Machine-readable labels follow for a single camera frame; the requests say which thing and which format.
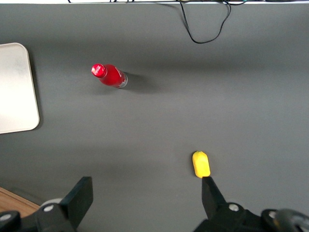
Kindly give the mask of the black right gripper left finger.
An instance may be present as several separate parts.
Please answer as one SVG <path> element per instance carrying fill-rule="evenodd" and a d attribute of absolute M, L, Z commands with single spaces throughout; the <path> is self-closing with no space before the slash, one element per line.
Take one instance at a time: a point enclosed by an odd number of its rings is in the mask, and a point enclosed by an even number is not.
<path fill-rule="evenodd" d="M 92 177 L 84 176 L 72 190 L 60 201 L 71 225 L 78 228 L 93 203 Z"/>

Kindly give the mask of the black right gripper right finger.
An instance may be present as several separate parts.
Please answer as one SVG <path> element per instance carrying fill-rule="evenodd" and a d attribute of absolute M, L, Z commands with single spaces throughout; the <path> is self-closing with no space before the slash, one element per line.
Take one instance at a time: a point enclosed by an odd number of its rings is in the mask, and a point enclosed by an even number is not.
<path fill-rule="evenodd" d="M 212 177 L 202 178 L 202 204 L 208 220 L 211 220 L 226 201 Z"/>

